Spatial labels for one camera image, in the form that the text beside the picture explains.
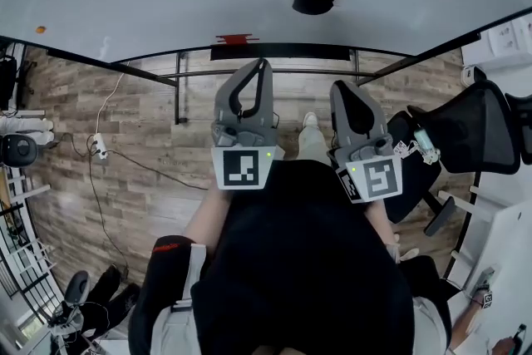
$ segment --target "white cloth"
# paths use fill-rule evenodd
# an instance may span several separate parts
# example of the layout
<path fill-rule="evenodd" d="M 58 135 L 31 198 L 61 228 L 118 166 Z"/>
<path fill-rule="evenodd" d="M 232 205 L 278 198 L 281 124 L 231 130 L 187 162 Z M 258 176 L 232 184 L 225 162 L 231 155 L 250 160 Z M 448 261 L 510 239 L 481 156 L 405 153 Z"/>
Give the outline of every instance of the white cloth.
<path fill-rule="evenodd" d="M 19 119 L 16 117 L 0 116 L 0 135 L 8 133 L 29 132 L 30 136 L 38 145 L 46 145 L 50 142 L 50 133 L 48 131 L 48 123 L 41 119 Z"/>
<path fill-rule="evenodd" d="M 316 126 L 306 126 L 299 134 L 299 154 L 296 160 L 315 160 L 331 165 L 327 156 L 327 144 L 323 133 Z"/>

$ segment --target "black shirt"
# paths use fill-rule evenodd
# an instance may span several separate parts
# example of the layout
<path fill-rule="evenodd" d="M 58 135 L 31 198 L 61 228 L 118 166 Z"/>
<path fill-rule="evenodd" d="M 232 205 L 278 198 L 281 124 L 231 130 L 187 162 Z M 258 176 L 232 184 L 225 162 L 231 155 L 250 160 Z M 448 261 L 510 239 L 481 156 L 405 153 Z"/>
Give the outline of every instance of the black shirt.
<path fill-rule="evenodd" d="M 411 290 L 364 210 L 330 167 L 311 160 L 274 162 L 263 190 L 236 193 L 192 288 L 202 353 L 250 355 L 260 345 L 411 353 Z M 182 294 L 190 241 L 155 246 L 170 241 L 179 247 L 152 255 L 131 318 L 132 355 L 149 353 L 156 316 Z"/>

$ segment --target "person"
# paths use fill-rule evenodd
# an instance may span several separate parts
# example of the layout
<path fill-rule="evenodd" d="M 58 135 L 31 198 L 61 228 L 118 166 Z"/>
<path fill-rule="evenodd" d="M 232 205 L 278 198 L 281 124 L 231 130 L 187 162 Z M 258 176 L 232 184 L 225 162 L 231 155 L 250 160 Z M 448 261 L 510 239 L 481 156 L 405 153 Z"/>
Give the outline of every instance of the person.
<path fill-rule="evenodd" d="M 50 323 L 50 355 L 80 355 L 90 343 L 120 324 L 139 297 L 140 287 L 129 284 L 113 298 L 121 283 L 121 273 L 113 264 L 98 279 L 79 308 L 62 301 L 54 317 L 68 318 L 65 322 Z"/>
<path fill-rule="evenodd" d="M 297 160 L 262 190 L 213 180 L 185 232 L 155 243 L 131 355 L 445 353 L 434 261 L 399 261 L 384 203 L 352 205 L 327 150 L 308 113 Z"/>
<path fill-rule="evenodd" d="M 53 122 L 48 119 L 0 116 L 0 135 L 29 132 L 26 134 L 33 138 L 38 145 L 46 145 L 53 141 L 52 129 Z"/>
<path fill-rule="evenodd" d="M 470 335 L 470 327 L 476 315 L 482 310 L 484 294 L 488 290 L 476 291 L 467 309 L 455 321 L 452 328 L 449 349 L 455 351 Z M 515 340 L 512 337 L 503 338 L 491 350 L 492 355 L 510 355 L 515 350 Z"/>

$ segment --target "black sleeve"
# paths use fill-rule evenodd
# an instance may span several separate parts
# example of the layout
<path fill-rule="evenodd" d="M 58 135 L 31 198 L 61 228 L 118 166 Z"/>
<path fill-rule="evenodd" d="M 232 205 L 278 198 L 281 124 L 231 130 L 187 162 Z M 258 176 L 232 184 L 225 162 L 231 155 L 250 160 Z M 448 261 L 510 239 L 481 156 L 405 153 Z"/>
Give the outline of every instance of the black sleeve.
<path fill-rule="evenodd" d="M 194 241 L 179 235 L 159 238 L 150 262 L 139 300 L 131 315 L 128 340 L 131 355 L 150 355 L 151 333 L 160 311 L 181 299 Z"/>
<path fill-rule="evenodd" d="M 440 314 L 447 332 L 447 346 L 451 343 L 452 324 L 446 291 L 434 259 L 430 256 L 417 256 L 397 265 L 408 282 L 412 296 L 427 298 L 433 302 Z"/>

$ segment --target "person's hand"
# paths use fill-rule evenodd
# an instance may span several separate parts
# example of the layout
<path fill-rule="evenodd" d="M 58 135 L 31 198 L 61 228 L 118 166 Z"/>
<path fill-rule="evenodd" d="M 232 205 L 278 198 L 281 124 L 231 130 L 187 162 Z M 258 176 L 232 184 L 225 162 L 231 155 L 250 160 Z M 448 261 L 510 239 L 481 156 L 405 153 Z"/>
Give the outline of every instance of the person's hand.
<path fill-rule="evenodd" d="M 510 351 L 515 348 L 513 338 L 503 338 L 493 347 L 491 355 L 510 355 Z"/>

